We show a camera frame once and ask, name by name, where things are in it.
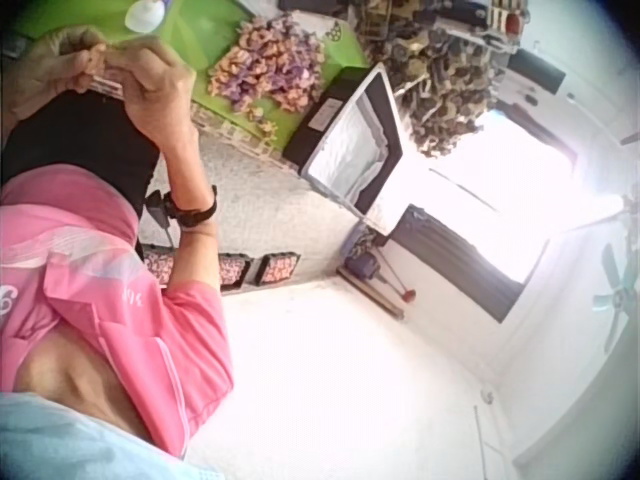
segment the green tablecloth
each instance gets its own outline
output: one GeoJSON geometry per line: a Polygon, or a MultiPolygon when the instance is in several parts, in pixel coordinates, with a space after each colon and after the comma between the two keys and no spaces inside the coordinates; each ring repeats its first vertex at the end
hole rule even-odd
{"type": "MultiPolygon", "coordinates": [[[[124,25],[124,17],[133,0],[38,0],[18,22],[18,32],[39,37],[53,28],[74,24],[92,24],[111,42],[135,37],[124,25]]],[[[243,129],[260,136],[259,129],[244,116],[235,114],[229,102],[211,97],[206,91],[207,69],[235,44],[236,28],[251,14],[233,0],[174,0],[162,25],[154,32],[169,43],[198,73],[193,100],[226,117],[243,129]]],[[[345,66],[366,66],[357,39],[342,29],[338,41],[325,39],[327,61],[323,77],[328,84],[345,66]]],[[[286,113],[271,100],[258,102],[265,116],[278,126],[273,144],[282,150],[300,124],[303,115],[286,113]]]]}

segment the woman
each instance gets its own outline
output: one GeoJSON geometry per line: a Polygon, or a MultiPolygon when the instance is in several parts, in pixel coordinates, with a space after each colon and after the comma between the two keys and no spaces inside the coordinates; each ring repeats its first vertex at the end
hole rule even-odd
{"type": "Polygon", "coordinates": [[[10,478],[38,478],[29,469],[47,462],[74,478],[78,455],[96,471],[106,458],[161,458],[157,449],[181,457],[233,386],[216,198],[190,121],[195,73],[143,37],[106,52],[124,103],[88,92],[88,50],[102,43],[90,27],[52,32],[3,78],[0,389],[13,414],[0,421],[0,443],[12,445],[0,464],[10,478]],[[160,153],[182,227],[163,291],[135,252],[160,153]],[[20,448],[44,460],[27,465],[17,445],[35,431],[49,433],[20,448]],[[60,437],[65,448],[49,448],[60,437]]]}

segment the window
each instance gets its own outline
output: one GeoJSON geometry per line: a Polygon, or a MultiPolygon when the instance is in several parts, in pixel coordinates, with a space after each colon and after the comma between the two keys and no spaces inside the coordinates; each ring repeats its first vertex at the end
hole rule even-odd
{"type": "Polygon", "coordinates": [[[413,185],[418,209],[403,217],[392,238],[501,321],[551,236],[613,215],[622,201],[583,191],[573,179],[574,157],[501,112],[478,123],[484,130],[464,137],[451,155],[423,162],[413,185]],[[409,240],[412,235],[421,240],[409,240]],[[446,252],[438,250],[444,245],[446,252]],[[498,290],[503,298],[496,304],[498,290]]]}

